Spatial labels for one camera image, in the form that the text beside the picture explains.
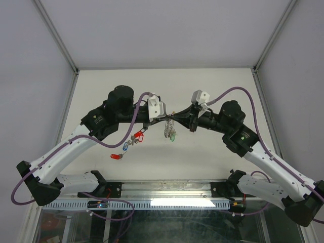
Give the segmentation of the large grey keyring yellow handle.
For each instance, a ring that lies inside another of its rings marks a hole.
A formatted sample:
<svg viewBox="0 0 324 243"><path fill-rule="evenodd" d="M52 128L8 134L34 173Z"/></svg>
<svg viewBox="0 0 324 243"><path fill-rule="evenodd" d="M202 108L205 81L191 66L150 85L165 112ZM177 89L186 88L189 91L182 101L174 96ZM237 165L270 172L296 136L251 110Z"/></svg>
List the large grey keyring yellow handle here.
<svg viewBox="0 0 324 243"><path fill-rule="evenodd" d="M176 130L174 129L174 120L166 121L165 129L164 129L164 137L168 138L170 140L170 137L173 134L177 135Z"/></svg>

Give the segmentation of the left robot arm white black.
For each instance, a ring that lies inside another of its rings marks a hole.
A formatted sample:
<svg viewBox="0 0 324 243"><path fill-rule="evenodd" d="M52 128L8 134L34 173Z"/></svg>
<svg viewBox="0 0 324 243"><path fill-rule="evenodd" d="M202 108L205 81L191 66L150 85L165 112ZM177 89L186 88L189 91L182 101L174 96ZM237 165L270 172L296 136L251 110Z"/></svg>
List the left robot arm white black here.
<svg viewBox="0 0 324 243"><path fill-rule="evenodd" d="M102 196L106 191L105 179L97 171L81 175L63 175L61 172L79 155L96 144L117 148L125 143L135 123L148 126L159 118L166 117L166 106L160 97L144 92L147 96L141 105L134 102L134 91L129 86L117 86L108 94L102 105L88 112L73 132L39 159L17 165L22 179L12 191L11 201L22 183L25 183L33 201L45 206L61 195L90 192Z"/></svg>

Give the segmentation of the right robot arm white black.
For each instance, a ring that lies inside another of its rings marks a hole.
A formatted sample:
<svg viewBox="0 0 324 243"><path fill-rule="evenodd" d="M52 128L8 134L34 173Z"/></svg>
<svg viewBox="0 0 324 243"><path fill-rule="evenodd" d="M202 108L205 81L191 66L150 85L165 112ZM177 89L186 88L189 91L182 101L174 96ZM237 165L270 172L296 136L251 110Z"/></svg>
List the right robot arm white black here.
<svg viewBox="0 0 324 243"><path fill-rule="evenodd" d="M282 209L296 224L307 227L323 206L323 181L314 181L298 172L282 158L270 151L261 138L244 125L246 115L237 101L227 101L218 114L206 111L199 114L197 105L172 115L191 132L198 127L223 134L226 147L253 163L275 183L259 181L242 171L235 171L227 179L226 189L232 196L240 193L259 197Z"/></svg>

